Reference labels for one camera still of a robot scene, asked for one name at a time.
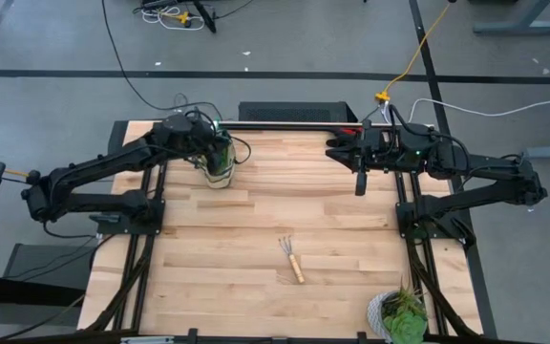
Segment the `succulent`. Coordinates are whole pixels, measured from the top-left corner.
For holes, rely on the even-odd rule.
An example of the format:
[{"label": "succulent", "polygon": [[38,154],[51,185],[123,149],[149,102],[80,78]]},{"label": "succulent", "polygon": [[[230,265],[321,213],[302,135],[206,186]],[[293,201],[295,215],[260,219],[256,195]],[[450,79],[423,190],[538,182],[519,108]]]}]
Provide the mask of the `succulent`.
[{"label": "succulent", "polygon": [[383,306],[383,323],[393,344],[419,344],[426,329],[426,310],[411,291],[403,288]]}]

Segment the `plant pot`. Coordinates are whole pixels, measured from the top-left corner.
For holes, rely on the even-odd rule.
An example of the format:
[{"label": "plant pot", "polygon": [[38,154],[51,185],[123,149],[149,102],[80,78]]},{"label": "plant pot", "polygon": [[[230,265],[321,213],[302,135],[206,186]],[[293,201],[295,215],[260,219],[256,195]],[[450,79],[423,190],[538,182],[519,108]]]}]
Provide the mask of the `plant pot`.
[{"label": "plant pot", "polygon": [[[379,334],[388,343],[392,343],[393,341],[391,340],[390,333],[386,329],[386,326],[383,322],[382,306],[383,303],[388,299],[388,297],[397,293],[398,291],[388,291],[378,294],[369,302],[369,306],[367,309],[367,319],[369,320],[370,327],[375,333]],[[428,322],[426,322],[424,332],[427,328]]]}]

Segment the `wooden table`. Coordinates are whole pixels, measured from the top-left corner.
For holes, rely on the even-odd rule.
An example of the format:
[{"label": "wooden table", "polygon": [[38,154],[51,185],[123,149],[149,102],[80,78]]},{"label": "wooden table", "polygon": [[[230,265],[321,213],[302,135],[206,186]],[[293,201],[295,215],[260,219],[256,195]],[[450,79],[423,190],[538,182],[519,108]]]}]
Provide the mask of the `wooden table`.
[{"label": "wooden table", "polygon": [[[129,122],[125,142],[151,127],[151,121]],[[393,174],[371,172],[366,196],[356,197],[355,175],[324,154],[329,133],[231,134],[249,142],[252,156],[237,166],[227,189],[209,189],[189,163],[169,162],[140,333],[186,335],[198,328],[218,336],[377,337],[367,322],[369,301],[398,289],[410,274]],[[240,158],[247,154],[241,144],[236,148]],[[141,173],[118,174],[112,192],[139,188],[140,180]],[[420,182],[424,194],[449,193],[446,182],[427,175]],[[304,285],[279,246],[287,235]],[[78,328],[92,323],[118,289],[128,242],[118,235],[97,252]],[[461,244],[432,244],[442,292],[481,333]],[[132,291],[126,327],[134,297]]]}]

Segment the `yellow cable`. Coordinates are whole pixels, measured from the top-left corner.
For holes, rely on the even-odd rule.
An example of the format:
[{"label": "yellow cable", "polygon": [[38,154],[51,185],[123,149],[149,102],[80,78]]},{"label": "yellow cable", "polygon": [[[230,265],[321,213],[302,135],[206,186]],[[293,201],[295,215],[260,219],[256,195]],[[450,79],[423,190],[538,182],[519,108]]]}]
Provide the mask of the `yellow cable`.
[{"label": "yellow cable", "polygon": [[18,171],[14,171],[14,170],[5,170],[4,172],[8,173],[8,174],[13,174],[13,175],[16,175],[16,176],[21,176],[21,177],[29,177],[29,173],[25,173],[25,172],[18,172]]},{"label": "yellow cable", "polygon": [[382,99],[382,100],[390,100],[390,97],[388,97],[388,90],[390,89],[390,87],[398,80],[400,80],[401,78],[405,77],[409,71],[411,70],[411,67],[413,66],[413,63],[415,63],[415,60],[417,59],[417,57],[419,56],[419,52],[421,52],[421,47],[424,46],[424,44],[426,43],[426,40],[428,40],[428,36],[430,36],[430,33],[432,33],[432,31],[434,30],[434,28],[436,28],[436,26],[438,25],[438,23],[440,22],[440,20],[445,16],[445,13],[447,13],[447,10],[449,9],[449,6],[451,4],[447,4],[447,6],[445,7],[445,9],[443,10],[442,13],[440,13],[440,15],[438,16],[438,18],[436,19],[436,21],[434,22],[434,24],[432,24],[432,27],[428,30],[428,32],[426,32],[426,34],[424,35],[424,38],[421,40],[421,42],[419,43],[419,47],[417,47],[417,51],[415,51],[415,55],[412,57],[412,60],[411,60],[411,63],[409,63],[409,66],[407,67],[407,70],[405,71],[405,73],[397,76],[394,80],[390,81],[390,83],[388,84],[388,86],[386,86],[385,90],[383,90],[382,93],[380,94],[377,94],[377,98],[379,99]]}]

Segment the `potted plant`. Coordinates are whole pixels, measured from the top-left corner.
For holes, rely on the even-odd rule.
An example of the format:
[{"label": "potted plant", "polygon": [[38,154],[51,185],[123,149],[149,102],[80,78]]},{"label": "potted plant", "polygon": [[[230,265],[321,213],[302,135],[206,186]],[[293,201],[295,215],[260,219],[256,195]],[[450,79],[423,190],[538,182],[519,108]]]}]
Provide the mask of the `potted plant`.
[{"label": "potted plant", "polygon": [[428,326],[426,308],[416,292],[403,287],[373,298],[368,319],[372,329],[393,344],[422,343]]}]

